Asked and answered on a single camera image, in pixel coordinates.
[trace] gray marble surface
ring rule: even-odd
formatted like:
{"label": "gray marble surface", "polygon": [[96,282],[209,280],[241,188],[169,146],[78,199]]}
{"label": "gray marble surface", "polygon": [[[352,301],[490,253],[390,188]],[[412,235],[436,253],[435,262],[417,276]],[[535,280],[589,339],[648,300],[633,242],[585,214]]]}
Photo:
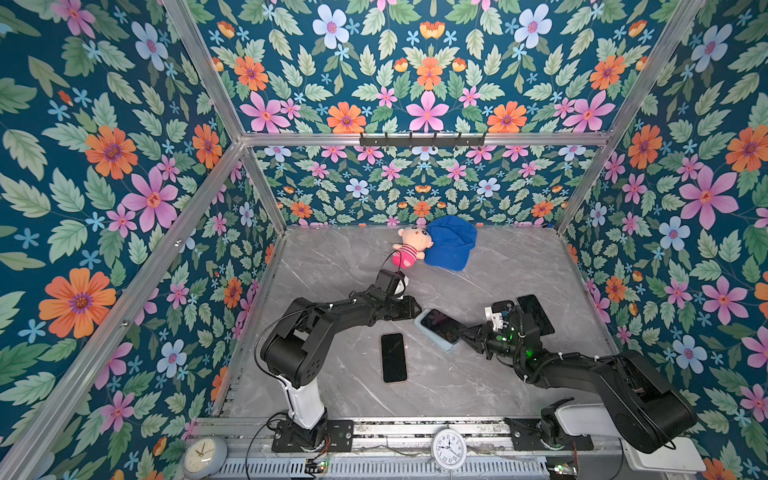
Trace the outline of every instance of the gray marble surface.
{"label": "gray marble surface", "polygon": [[[351,290],[364,290],[399,239],[396,230],[386,228],[298,229],[287,235],[259,329],[282,316],[298,296],[332,302]],[[406,275],[407,293],[422,308],[437,308],[466,325],[483,322],[483,308],[495,301],[534,293],[556,330],[543,339],[548,349],[611,353],[606,330],[596,321],[591,299],[552,229],[480,228],[464,271],[419,261]],[[382,381],[379,337],[393,332],[405,337],[409,378],[387,385]],[[278,382],[253,362],[251,352],[234,386],[230,417],[265,417],[286,408]],[[412,321],[379,321],[339,333],[317,378],[331,418],[537,415],[567,396],[599,401],[586,392],[525,385],[508,367],[496,359],[489,362],[463,342],[445,353]]]}

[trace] floral wallpaper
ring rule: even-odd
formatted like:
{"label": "floral wallpaper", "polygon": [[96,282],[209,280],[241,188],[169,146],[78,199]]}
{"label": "floral wallpaper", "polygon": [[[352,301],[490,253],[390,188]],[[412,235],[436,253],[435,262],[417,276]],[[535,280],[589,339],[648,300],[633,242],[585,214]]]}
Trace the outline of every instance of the floral wallpaper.
{"label": "floral wallpaper", "polygon": [[[229,140],[156,2],[5,2],[0,42],[4,455]],[[232,172],[39,478],[172,476],[268,258],[272,229],[243,176]]]}
{"label": "floral wallpaper", "polygon": [[709,0],[568,229],[616,344],[694,405],[707,480],[768,474],[766,21]]}
{"label": "floral wallpaper", "polygon": [[[676,4],[222,0],[190,8],[251,131],[512,133],[606,130]],[[656,114],[657,103],[649,97],[643,112]]]}

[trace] phone case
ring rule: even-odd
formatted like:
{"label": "phone case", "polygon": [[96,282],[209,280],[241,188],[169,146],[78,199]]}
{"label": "phone case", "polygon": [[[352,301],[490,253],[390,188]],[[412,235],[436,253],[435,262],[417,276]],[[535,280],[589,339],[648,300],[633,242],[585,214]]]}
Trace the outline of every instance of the phone case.
{"label": "phone case", "polygon": [[429,309],[429,308],[428,308],[428,309],[424,309],[424,310],[423,310],[423,311],[422,311],[422,312],[419,314],[419,316],[417,316],[417,317],[416,317],[416,318],[413,320],[413,324],[414,324],[414,325],[416,325],[416,327],[417,327],[419,330],[421,330],[422,332],[424,332],[424,334],[425,334],[425,335],[427,335],[427,338],[429,338],[431,341],[433,341],[433,342],[435,343],[435,345],[437,345],[438,347],[440,347],[440,349],[441,349],[443,352],[446,352],[446,353],[447,353],[447,352],[450,352],[450,351],[453,349],[453,347],[455,347],[455,346],[457,346],[457,345],[459,344],[459,342],[456,342],[456,343],[450,343],[448,340],[446,340],[446,339],[442,338],[440,335],[437,335],[437,334],[435,334],[433,331],[431,331],[430,329],[428,329],[427,327],[425,327],[425,326],[423,326],[423,325],[422,325],[422,319],[423,319],[424,317],[426,317],[426,316],[427,316],[427,314],[429,314],[429,312],[431,312],[431,311],[432,311],[432,309]]}

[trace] black smartphone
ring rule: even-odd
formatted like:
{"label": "black smartphone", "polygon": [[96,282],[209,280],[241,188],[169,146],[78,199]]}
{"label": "black smartphone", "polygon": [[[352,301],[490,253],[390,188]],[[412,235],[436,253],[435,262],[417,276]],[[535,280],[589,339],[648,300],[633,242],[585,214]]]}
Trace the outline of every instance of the black smartphone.
{"label": "black smartphone", "polygon": [[402,333],[382,335],[382,375],[384,383],[405,382],[408,379],[406,368],[406,344]]}
{"label": "black smartphone", "polygon": [[434,309],[422,318],[422,325],[452,345],[462,339],[462,332],[465,329],[463,324]]}
{"label": "black smartphone", "polygon": [[519,296],[518,305],[522,308],[523,313],[533,316],[533,321],[538,325],[539,336],[554,333],[554,327],[549,322],[549,318],[544,312],[544,308],[538,302],[536,295]]}

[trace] stuffed toy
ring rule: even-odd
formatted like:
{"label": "stuffed toy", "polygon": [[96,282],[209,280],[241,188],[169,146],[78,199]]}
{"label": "stuffed toy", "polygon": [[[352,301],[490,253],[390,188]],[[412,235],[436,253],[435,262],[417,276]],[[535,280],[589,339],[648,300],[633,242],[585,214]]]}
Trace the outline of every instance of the stuffed toy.
{"label": "stuffed toy", "polygon": [[392,245],[397,250],[392,255],[392,263],[398,268],[411,268],[417,259],[424,260],[424,250],[434,244],[427,230],[421,227],[401,228],[397,234],[402,237],[402,245]]}

